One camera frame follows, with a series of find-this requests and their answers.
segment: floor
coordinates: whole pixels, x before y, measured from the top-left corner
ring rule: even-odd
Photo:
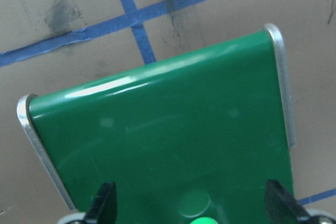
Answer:
[[[296,198],[336,215],[336,0],[0,0],[0,223],[68,213],[16,104],[274,23],[285,38]]]

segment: circular indentation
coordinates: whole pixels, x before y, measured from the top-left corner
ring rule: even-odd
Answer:
[[[179,210],[183,217],[195,218],[203,214],[210,203],[210,196],[206,191],[191,190],[182,197]]]

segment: green panel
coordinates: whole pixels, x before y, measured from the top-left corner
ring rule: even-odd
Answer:
[[[292,191],[265,31],[34,98],[29,110],[80,211],[117,183],[117,223],[268,223],[266,180]]]

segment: gray floor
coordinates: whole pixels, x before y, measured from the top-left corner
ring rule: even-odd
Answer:
[[[141,8],[161,0],[134,1]],[[207,0],[144,23],[158,60],[252,33],[269,22],[282,30],[298,138],[291,157],[299,199],[336,188],[336,15],[330,18],[332,2]],[[120,0],[0,3],[0,51],[124,13]],[[62,20],[63,14],[67,14],[67,20]],[[126,28],[0,68],[0,223],[55,223],[68,213],[20,129],[16,118],[18,99],[141,65],[143,60],[132,31]],[[335,205],[336,197],[331,197],[308,207],[336,215]]]

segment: metal edge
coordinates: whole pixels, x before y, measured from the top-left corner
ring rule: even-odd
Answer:
[[[279,28],[274,24],[265,24],[264,30],[268,33],[273,42],[282,100],[282,110],[285,119],[287,142],[288,147],[292,148],[296,146],[297,140],[295,134],[295,122],[288,78],[285,43]]]
[[[72,202],[61,178],[59,177],[52,161],[49,158],[43,144],[36,133],[32,121],[29,116],[29,104],[31,100],[37,97],[35,94],[25,95],[22,97],[16,107],[17,117],[21,124],[22,129],[26,133],[30,143],[32,144],[35,152],[37,153],[39,159],[43,163],[44,168],[47,170],[52,182],[54,183],[56,189],[60,193],[64,203],[67,205],[69,210],[75,210],[75,204]]]

